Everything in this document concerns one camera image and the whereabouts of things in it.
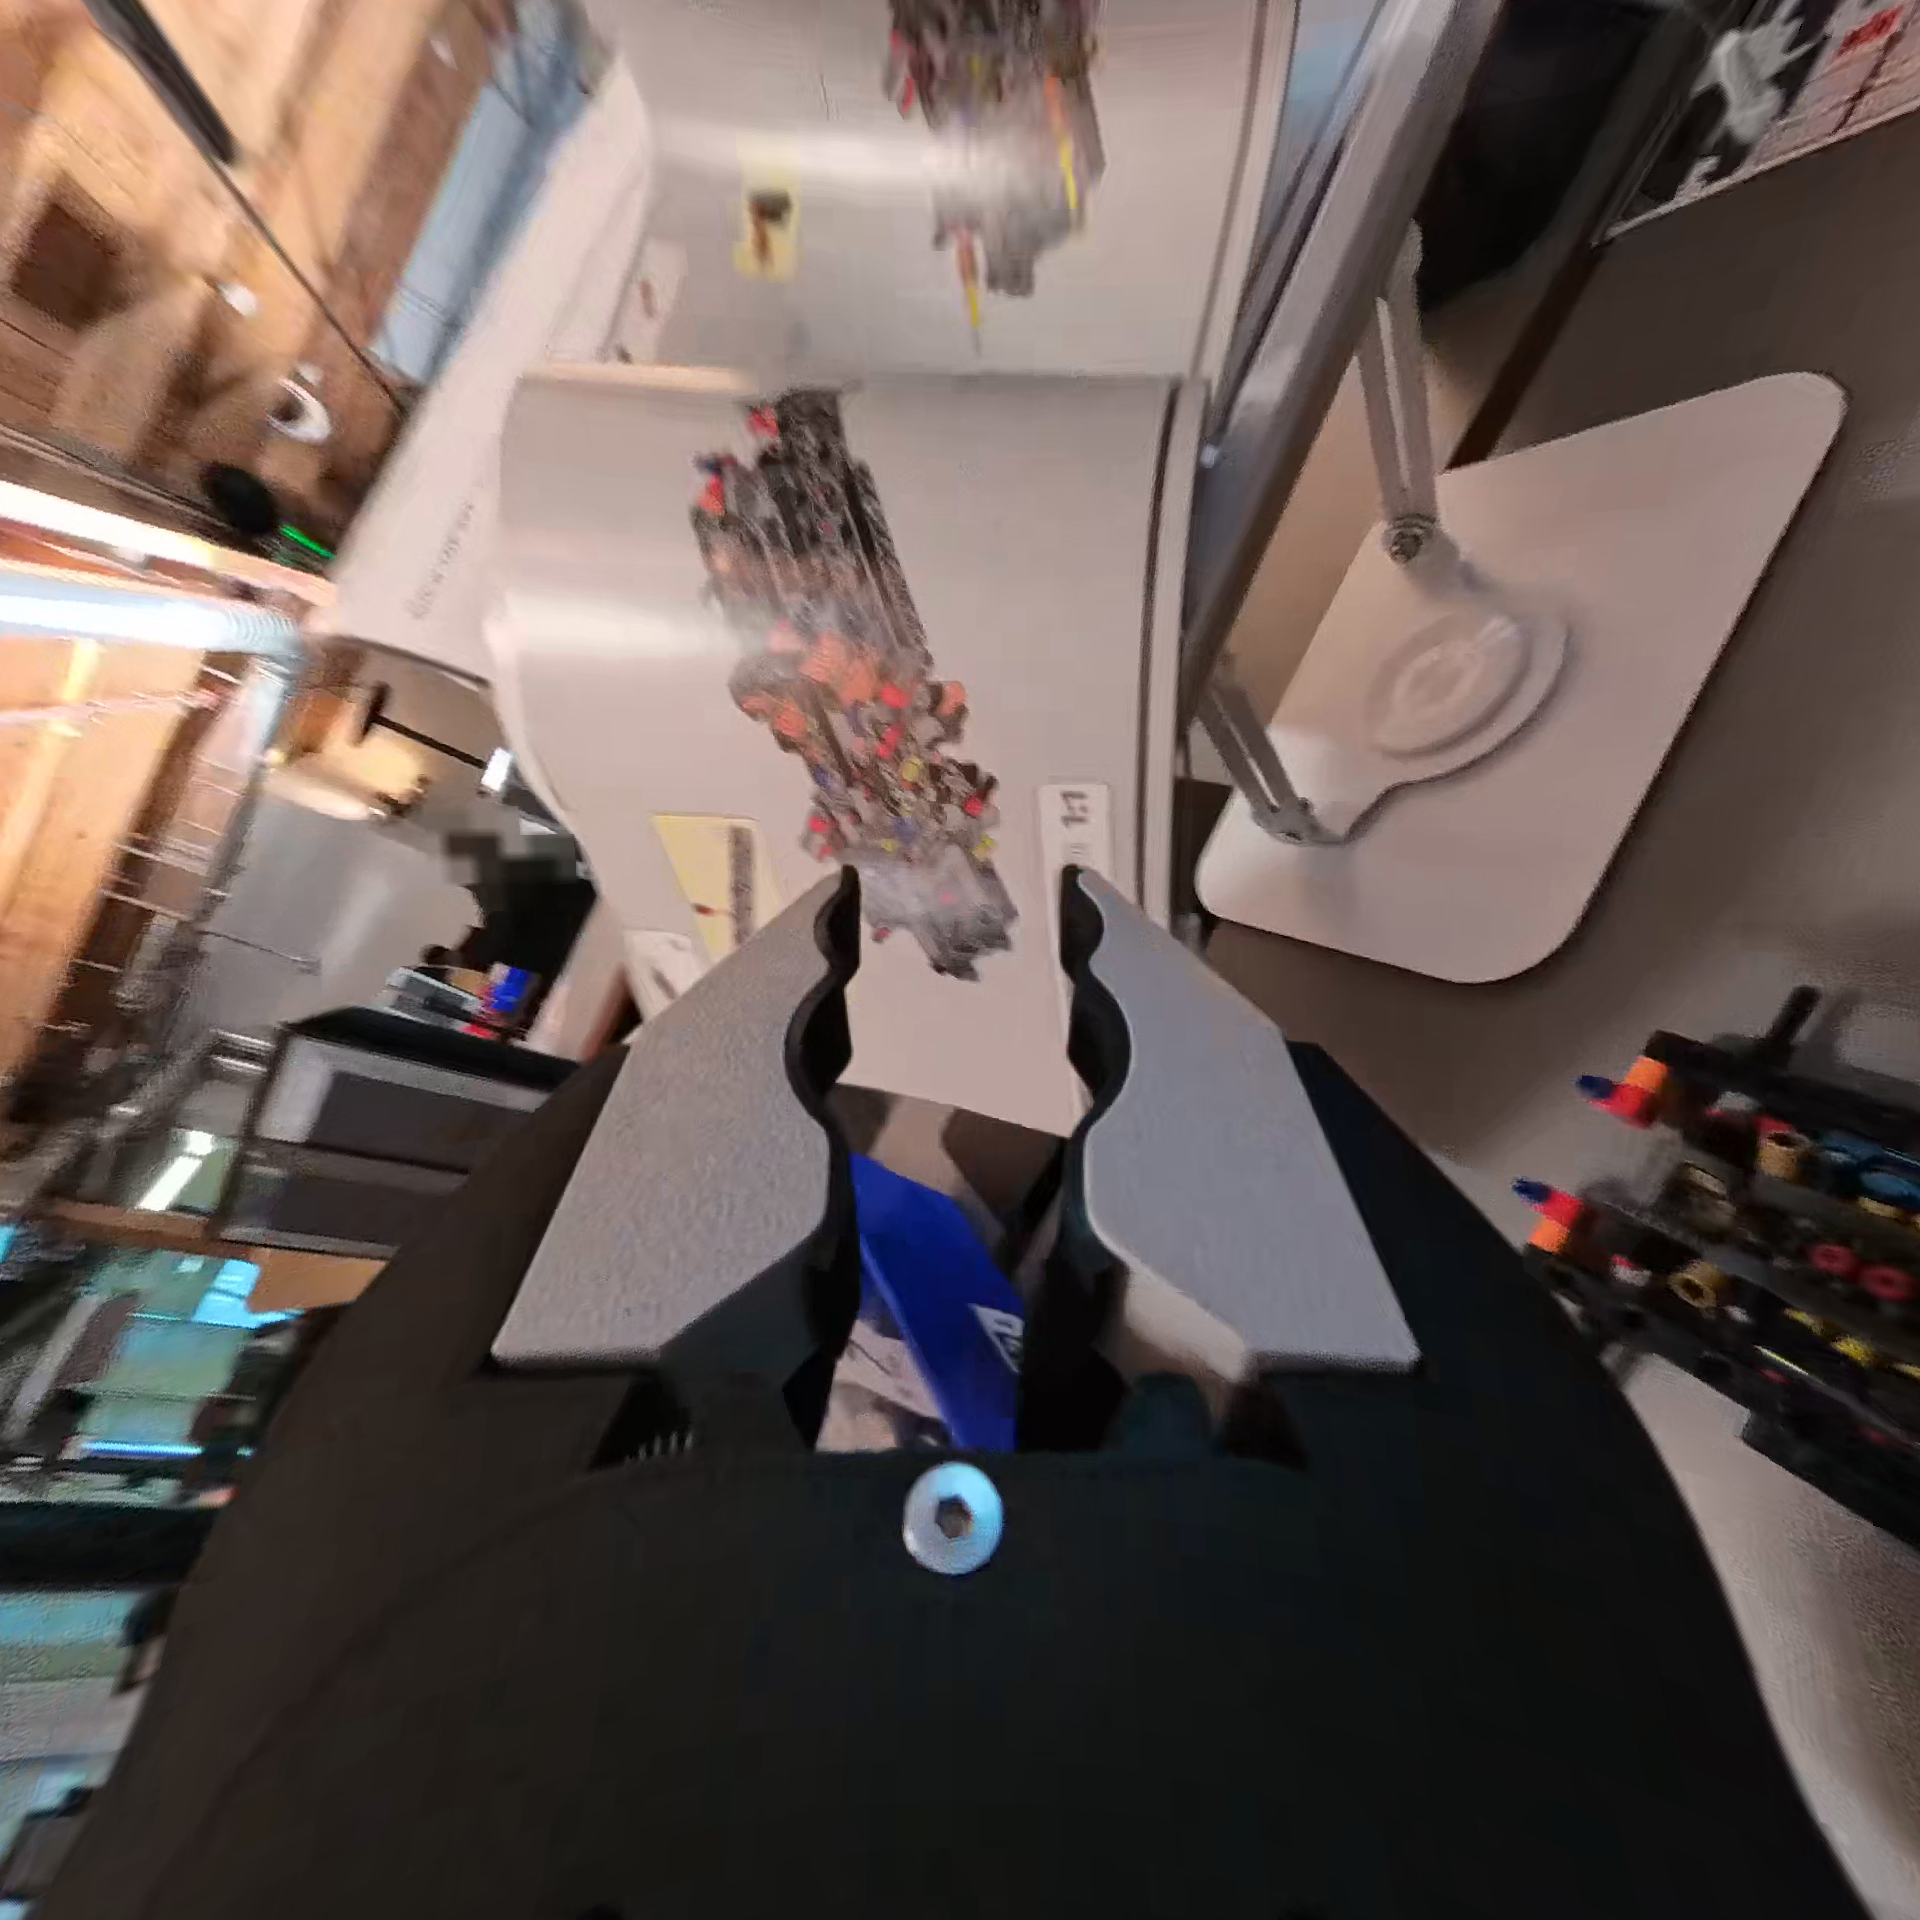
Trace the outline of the black lego model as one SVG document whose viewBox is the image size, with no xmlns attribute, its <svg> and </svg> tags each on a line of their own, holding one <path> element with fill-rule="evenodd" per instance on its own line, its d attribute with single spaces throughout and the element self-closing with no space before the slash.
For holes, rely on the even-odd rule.
<svg viewBox="0 0 1920 1920">
<path fill-rule="evenodd" d="M 1603 1356 L 1740 1415 L 1740 1445 L 1917 1548 L 1917 1084 L 1817 1063 L 1828 995 L 1768 1029 L 1657 1029 L 1577 1096 L 1640 1155 L 1577 1188 L 1515 1179 L 1529 1274 Z"/>
</svg>

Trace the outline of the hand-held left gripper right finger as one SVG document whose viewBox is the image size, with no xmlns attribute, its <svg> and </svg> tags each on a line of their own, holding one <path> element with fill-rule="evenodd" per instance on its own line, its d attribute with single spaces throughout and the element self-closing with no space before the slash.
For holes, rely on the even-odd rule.
<svg viewBox="0 0 1920 1920">
<path fill-rule="evenodd" d="M 1033 1450 L 1171 1378 L 1233 1427 L 1270 1378 L 1409 1378 L 1421 1342 L 1282 1033 L 1084 864 L 1061 873 L 1066 1143 L 1033 1299 Z"/>
</svg>

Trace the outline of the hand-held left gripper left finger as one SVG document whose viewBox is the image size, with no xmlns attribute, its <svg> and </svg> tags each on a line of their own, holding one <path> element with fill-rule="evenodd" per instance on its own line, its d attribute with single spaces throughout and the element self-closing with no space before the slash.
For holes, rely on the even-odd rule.
<svg viewBox="0 0 1920 1920">
<path fill-rule="evenodd" d="M 517 1372 L 831 1372 L 860 1309 L 860 878 L 816 883 L 651 1019 L 494 1334 Z"/>
</svg>

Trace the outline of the black and white wall poster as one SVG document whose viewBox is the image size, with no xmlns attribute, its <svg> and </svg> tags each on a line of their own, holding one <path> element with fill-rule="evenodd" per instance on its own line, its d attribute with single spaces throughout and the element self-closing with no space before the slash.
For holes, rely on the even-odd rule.
<svg viewBox="0 0 1920 1920">
<path fill-rule="evenodd" d="M 1622 222 L 1687 204 L 1917 111 L 1917 3 L 1740 3 Z"/>
</svg>

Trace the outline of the white monitor stand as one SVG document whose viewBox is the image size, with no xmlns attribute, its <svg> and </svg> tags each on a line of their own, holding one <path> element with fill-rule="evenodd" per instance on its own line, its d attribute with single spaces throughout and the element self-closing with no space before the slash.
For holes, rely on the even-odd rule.
<svg viewBox="0 0 1920 1920">
<path fill-rule="evenodd" d="M 1228 665 L 1199 903 L 1457 985 L 1585 922 L 1847 416 L 1781 372 L 1437 471 L 1421 231 L 1358 336 L 1381 489 L 1273 715 Z"/>
</svg>

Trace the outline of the silver-edged computer monitor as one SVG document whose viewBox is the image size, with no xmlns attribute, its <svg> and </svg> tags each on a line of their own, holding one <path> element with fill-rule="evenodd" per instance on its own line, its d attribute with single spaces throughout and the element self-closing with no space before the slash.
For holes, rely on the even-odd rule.
<svg viewBox="0 0 1920 1920">
<path fill-rule="evenodd" d="M 1200 428 L 1179 718 L 1211 684 L 1387 267 L 1437 295 L 1522 259 L 1697 43 L 1684 3 L 1304 3 L 1255 259 Z"/>
</svg>

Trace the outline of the white lego instruction booklet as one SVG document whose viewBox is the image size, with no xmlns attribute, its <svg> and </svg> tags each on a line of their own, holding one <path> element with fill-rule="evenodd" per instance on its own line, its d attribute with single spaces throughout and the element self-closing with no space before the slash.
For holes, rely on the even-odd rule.
<svg viewBox="0 0 1920 1920">
<path fill-rule="evenodd" d="M 648 1016 L 835 867 L 851 1082 L 1069 1133 L 1056 892 L 1165 915 L 1282 3 L 589 3 L 612 55 L 336 564 L 480 681 Z"/>
</svg>

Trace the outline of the blue plastic bin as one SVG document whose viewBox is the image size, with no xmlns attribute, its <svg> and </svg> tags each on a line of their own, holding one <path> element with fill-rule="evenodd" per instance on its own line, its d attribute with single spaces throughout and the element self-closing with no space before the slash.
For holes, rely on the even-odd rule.
<svg viewBox="0 0 1920 1920">
<path fill-rule="evenodd" d="M 835 1381 L 907 1421 L 911 1444 L 1013 1452 L 1024 1309 L 965 1212 L 851 1155 L 860 1316 Z"/>
</svg>

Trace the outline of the black box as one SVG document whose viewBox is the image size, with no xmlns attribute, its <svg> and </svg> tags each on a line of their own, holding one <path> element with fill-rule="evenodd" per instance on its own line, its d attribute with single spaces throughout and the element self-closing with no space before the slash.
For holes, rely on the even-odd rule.
<svg viewBox="0 0 1920 1920">
<path fill-rule="evenodd" d="M 242 1248 L 391 1258 L 576 1072 L 382 1010 L 286 1023 L 211 1224 Z"/>
</svg>

